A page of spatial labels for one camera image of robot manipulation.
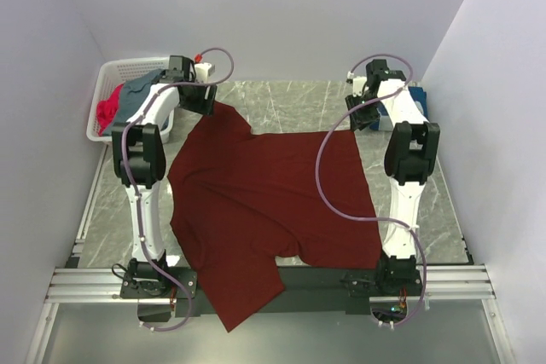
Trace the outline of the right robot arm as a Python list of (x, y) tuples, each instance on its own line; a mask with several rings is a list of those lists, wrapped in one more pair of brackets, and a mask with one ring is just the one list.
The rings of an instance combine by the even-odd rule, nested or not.
[(383, 107), (392, 124), (384, 170), (391, 187), (386, 237), (375, 268), (375, 288), (384, 295), (404, 291), (420, 292), (422, 278), (417, 268), (421, 245), (417, 238), (417, 216), (427, 179), (437, 158), (440, 127), (427, 120), (409, 90), (411, 74), (391, 69), (387, 60), (393, 55), (372, 55), (365, 64), (365, 75), (356, 69), (347, 73), (352, 93), (346, 97), (350, 129), (363, 130), (380, 121)]

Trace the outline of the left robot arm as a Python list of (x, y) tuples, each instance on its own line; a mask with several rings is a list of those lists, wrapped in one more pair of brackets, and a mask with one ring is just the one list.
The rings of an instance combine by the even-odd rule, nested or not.
[(146, 292), (178, 286), (169, 270), (160, 232), (160, 184), (166, 155), (160, 135), (175, 107), (210, 115), (217, 87), (209, 84), (213, 66), (194, 58), (172, 55), (165, 68), (156, 68), (126, 81), (119, 107), (107, 131), (112, 137), (114, 173), (125, 187), (132, 223), (131, 260), (124, 285)]

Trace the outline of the dark red t shirt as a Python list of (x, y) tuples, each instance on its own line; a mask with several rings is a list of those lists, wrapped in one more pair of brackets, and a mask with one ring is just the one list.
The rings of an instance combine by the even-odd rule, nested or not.
[(284, 290), (278, 257), (342, 269), (373, 269), (380, 258), (348, 130), (255, 135), (217, 103), (189, 133), (168, 180), (172, 231), (227, 331)]

